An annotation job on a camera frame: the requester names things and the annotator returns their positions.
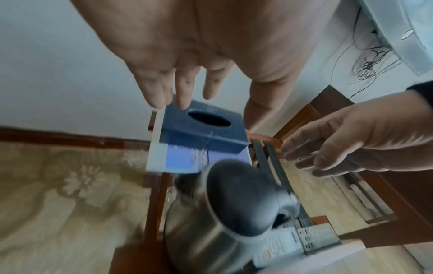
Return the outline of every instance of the sleeve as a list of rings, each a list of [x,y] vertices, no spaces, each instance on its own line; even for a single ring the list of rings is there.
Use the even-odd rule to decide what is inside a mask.
[[[425,82],[410,86],[407,90],[415,90],[428,102],[428,104],[433,108],[433,81]]]

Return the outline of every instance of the tissue box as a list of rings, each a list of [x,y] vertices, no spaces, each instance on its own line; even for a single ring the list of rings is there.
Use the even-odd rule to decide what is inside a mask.
[[[197,101],[187,110],[166,107],[160,143],[228,153],[240,153],[249,144],[239,113]]]

